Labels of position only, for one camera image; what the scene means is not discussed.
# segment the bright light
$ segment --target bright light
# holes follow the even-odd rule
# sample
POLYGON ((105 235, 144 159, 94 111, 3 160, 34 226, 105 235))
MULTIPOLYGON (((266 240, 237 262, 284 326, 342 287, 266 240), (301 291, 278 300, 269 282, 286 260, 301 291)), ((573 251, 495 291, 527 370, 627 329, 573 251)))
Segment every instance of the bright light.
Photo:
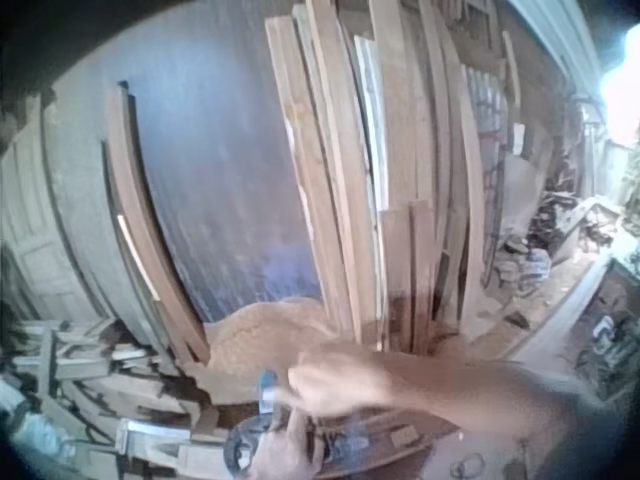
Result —
POLYGON ((611 139, 632 147, 640 125, 640 25, 627 32, 624 63, 605 74, 602 98, 607 105, 611 139))

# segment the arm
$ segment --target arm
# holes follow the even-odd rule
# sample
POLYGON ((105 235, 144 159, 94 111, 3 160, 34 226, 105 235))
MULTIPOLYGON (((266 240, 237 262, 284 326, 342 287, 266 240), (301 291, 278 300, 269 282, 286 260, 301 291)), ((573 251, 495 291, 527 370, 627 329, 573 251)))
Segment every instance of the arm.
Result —
POLYGON ((516 364, 464 364, 353 346, 303 355, 289 382, 296 394, 280 391, 280 398, 312 416, 367 406, 405 408, 467 430, 521 437, 559 425, 572 428, 578 411, 598 409, 575 383, 516 364))

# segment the door panel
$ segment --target door panel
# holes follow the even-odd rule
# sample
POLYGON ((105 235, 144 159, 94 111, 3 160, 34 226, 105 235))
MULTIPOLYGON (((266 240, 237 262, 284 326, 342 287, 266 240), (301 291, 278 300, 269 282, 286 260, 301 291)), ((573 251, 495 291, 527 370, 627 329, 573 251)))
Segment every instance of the door panel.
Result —
POLYGON ((31 120, 2 159, 2 240, 40 300, 36 309, 42 318, 94 322, 100 316, 69 257, 52 203, 43 151, 38 98, 31 120))

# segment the hand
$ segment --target hand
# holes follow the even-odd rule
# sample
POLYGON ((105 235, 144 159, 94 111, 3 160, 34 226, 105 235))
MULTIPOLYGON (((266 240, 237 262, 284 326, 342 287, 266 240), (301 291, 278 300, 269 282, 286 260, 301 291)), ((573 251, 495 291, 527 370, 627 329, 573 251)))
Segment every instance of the hand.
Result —
POLYGON ((289 369, 293 391, 276 388, 275 399, 312 417, 340 417, 382 406, 390 383, 374 352, 356 345, 332 345, 301 354, 289 369))
POLYGON ((307 452, 307 417, 293 410, 286 430, 269 431, 260 439, 248 480, 312 480, 322 468, 324 442, 314 437, 311 459, 307 452))

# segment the wooden door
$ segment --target wooden door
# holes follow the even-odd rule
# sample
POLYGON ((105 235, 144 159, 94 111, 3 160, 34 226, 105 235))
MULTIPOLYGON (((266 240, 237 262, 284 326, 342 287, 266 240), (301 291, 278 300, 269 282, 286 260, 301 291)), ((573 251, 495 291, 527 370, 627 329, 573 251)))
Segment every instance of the wooden door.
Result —
POLYGON ((2 242, 9 247, 45 319, 99 319, 75 268, 53 204, 43 158, 40 98, 2 158, 2 242))

